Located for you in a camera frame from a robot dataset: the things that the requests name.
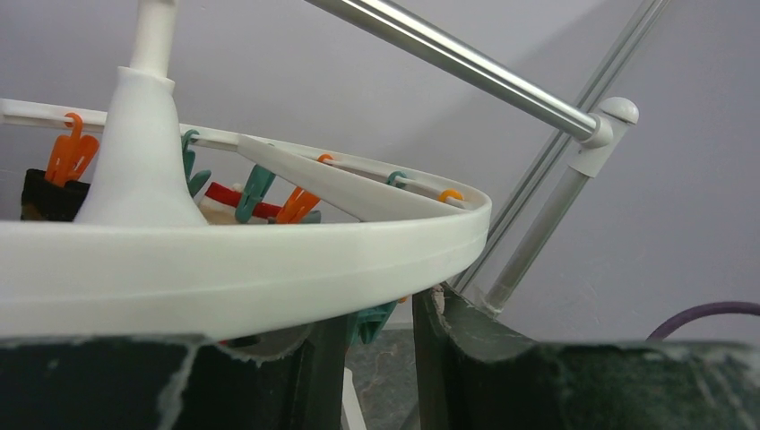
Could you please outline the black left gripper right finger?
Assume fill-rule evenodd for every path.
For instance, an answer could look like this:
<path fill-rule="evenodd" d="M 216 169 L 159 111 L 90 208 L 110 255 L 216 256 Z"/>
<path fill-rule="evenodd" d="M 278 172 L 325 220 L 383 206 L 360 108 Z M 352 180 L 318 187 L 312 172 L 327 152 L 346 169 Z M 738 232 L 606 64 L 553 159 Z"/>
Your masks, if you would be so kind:
<path fill-rule="evenodd" d="M 448 288 L 411 300 L 424 429 L 756 429 L 759 350 L 532 340 Z"/>

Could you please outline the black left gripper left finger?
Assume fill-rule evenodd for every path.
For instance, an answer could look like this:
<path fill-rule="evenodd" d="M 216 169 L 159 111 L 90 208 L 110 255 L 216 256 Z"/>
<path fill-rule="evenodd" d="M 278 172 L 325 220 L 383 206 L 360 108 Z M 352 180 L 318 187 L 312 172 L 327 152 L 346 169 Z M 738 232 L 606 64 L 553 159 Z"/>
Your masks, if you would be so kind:
<path fill-rule="evenodd" d="M 4 429 L 336 429 L 349 320 L 1 341 Z"/>

